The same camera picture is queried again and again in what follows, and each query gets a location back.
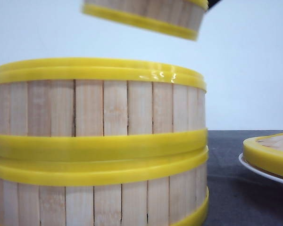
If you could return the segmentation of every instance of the dark gray tabletop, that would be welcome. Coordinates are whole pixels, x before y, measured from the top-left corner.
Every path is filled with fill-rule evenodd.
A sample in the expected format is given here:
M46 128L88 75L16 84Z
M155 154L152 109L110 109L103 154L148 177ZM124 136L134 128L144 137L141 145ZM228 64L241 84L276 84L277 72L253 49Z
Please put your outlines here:
M238 160L243 140L283 131L210 131L209 213L204 226L283 226L283 187Z

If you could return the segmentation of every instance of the bamboo lid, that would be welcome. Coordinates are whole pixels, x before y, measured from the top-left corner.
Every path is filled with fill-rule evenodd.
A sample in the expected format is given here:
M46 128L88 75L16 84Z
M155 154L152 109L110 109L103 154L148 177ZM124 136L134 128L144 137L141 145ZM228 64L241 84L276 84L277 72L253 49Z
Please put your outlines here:
M207 0L84 0L83 13L196 40Z
M283 133L249 138L243 144L248 163L283 177Z

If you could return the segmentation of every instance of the yellow plastic rim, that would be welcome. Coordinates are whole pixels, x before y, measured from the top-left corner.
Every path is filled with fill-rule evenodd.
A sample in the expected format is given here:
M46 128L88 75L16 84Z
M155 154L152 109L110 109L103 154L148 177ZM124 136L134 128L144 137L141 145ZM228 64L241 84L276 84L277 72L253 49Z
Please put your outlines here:
M196 71L147 61L107 58L47 58L0 66L0 84L75 79L167 82L206 90L203 76Z
M0 178L41 186L98 186L167 177L200 166L208 159L208 147L152 158L53 162L19 161L0 157Z
M25 161L115 161L151 158L204 148L207 130L107 137L0 135L0 157Z
M202 205L187 218L179 221L178 223L172 224L171 226L201 226L208 214L208 197L209 191L207 188L207 196Z
M250 164L283 177L283 151L271 147L264 147L256 142L263 138L275 137L278 135L283 135L283 133L246 139L243 142L243 157Z
M208 0L188 0L188 1L194 3L195 5L200 6L204 10L208 9Z
M83 13L189 40L198 36L197 31L185 27L93 4L85 4Z

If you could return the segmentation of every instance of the bamboo steamer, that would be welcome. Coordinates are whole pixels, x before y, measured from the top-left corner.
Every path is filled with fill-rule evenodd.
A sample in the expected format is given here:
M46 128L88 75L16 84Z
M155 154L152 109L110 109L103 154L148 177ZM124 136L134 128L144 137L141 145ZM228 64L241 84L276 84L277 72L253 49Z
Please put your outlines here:
M83 12L196 40L207 0L85 0Z
M244 142L244 159L252 166L283 177L283 133Z
M201 225L205 93L153 62L0 66L0 226Z

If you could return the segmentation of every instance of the white background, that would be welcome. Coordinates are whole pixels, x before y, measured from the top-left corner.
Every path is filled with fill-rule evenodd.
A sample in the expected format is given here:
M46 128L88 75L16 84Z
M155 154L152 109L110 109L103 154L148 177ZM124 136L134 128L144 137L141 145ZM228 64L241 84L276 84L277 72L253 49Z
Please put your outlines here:
M68 56L180 65L206 78L209 129L283 129L283 0L222 0L198 42L87 16L81 6L0 0L0 64Z

